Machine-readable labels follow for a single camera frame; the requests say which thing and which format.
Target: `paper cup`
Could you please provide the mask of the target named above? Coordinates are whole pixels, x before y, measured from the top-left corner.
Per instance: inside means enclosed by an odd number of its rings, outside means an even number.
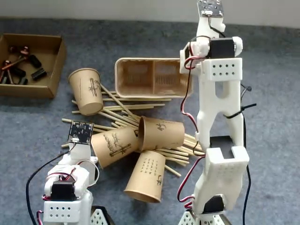
[[[75,70],[68,77],[82,115],[94,115],[103,108],[100,74],[91,68]]]
[[[183,123],[142,116],[139,124],[139,149],[176,148],[183,145]]]
[[[161,202],[165,157],[154,151],[142,152],[124,192],[148,203]]]
[[[131,127],[92,135],[91,145],[102,169],[138,149],[137,137]]]

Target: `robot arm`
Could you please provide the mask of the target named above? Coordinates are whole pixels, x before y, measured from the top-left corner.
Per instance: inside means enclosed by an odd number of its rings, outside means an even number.
[[[196,37],[180,51],[180,72],[198,76],[200,110],[196,139],[206,152],[205,168],[195,185],[192,214],[196,224],[231,210],[240,194],[242,176],[249,162],[243,142],[243,115],[240,111],[243,49],[240,37],[223,35],[223,7],[220,0],[199,0]],[[223,96],[216,96],[216,83],[223,83]],[[228,119],[230,136],[211,137],[218,113]]]

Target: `black wire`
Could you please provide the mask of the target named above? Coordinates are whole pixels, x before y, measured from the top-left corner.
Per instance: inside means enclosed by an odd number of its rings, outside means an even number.
[[[208,17],[208,25],[210,27],[210,29],[212,29],[214,32],[218,33],[219,35],[221,35],[222,37],[226,37],[225,34],[223,34],[221,31],[217,30],[216,28],[211,26],[211,18],[210,16]]]
[[[41,170],[43,169],[46,165],[48,165],[49,163],[55,161],[56,159],[62,157],[64,154],[70,152],[74,147],[75,147],[76,143],[74,144],[74,146],[67,152],[61,153],[59,154],[57,157],[51,159],[49,162],[45,163],[44,165],[42,165],[40,168],[38,168],[28,179],[27,183],[26,183],[26,203],[27,203],[27,209],[28,209],[28,213],[30,215],[31,221],[33,225],[37,225],[35,218],[33,216],[32,210],[31,210],[31,206],[30,206],[30,198],[29,198],[29,184],[31,182],[31,180],[33,179],[33,177]]]
[[[244,147],[247,147],[247,130],[246,130],[246,120],[244,117]],[[246,192],[246,196],[245,196],[245,201],[244,201],[244,208],[243,208],[243,225],[245,225],[245,214],[246,214],[246,208],[247,208],[247,202],[248,202],[248,198],[249,198],[249,192],[250,192],[250,188],[251,188],[251,176],[250,176],[250,170],[249,170],[249,165],[247,165],[247,176],[248,176],[248,188],[247,188],[247,192]]]
[[[190,40],[190,42],[195,41],[197,38],[208,38],[208,39],[211,39],[210,37],[208,37],[208,36],[206,36],[206,35],[199,35],[199,36],[193,37],[193,38]]]

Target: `brown cardboard box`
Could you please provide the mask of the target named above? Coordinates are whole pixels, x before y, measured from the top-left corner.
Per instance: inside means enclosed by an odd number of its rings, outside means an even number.
[[[0,38],[0,62],[15,61],[19,55],[8,52],[8,46],[28,46],[42,63],[47,76],[33,81],[31,74],[38,69],[28,62],[22,62],[17,67],[26,71],[27,85],[0,84],[0,95],[30,98],[54,98],[60,82],[60,74],[66,59],[66,47],[61,37],[26,34],[3,34]]]

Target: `gray carpet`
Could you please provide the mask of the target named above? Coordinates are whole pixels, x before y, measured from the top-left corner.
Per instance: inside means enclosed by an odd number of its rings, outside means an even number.
[[[67,45],[67,61],[62,71],[55,99],[0,97],[0,224],[29,225],[25,201],[28,177],[60,151],[66,142],[69,125],[61,118],[93,121],[108,125],[100,116],[72,115],[72,92],[67,76],[82,67],[97,69],[102,83],[114,89],[114,63],[121,57],[178,57],[179,50],[195,35],[196,23],[108,22],[77,20],[7,19],[0,20],[0,33],[62,35]],[[244,40],[244,83],[253,91],[243,104],[257,103],[245,111],[247,144],[250,155],[252,188],[246,223],[299,224],[300,220],[300,31],[284,28],[227,26],[226,35]],[[186,110],[194,116],[199,110],[198,87]],[[138,114],[164,115],[169,120],[184,121],[186,131],[194,133],[192,123],[179,111],[180,100],[163,108]],[[218,116],[212,135],[226,135],[222,116]],[[184,211],[176,200],[183,178],[166,172],[162,202],[147,204],[128,198],[123,190],[133,170],[137,155],[131,155],[101,172],[91,191],[94,204],[105,206],[117,225],[176,225]],[[30,197],[33,211],[43,209],[43,187],[46,167],[33,179]],[[180,173],[186,168],[170,164]],[[198,166],[182,196],[191,194],[202,172]],[[233,225],[241,224],[242,208],[248,180],[233,211],[227,213]]]

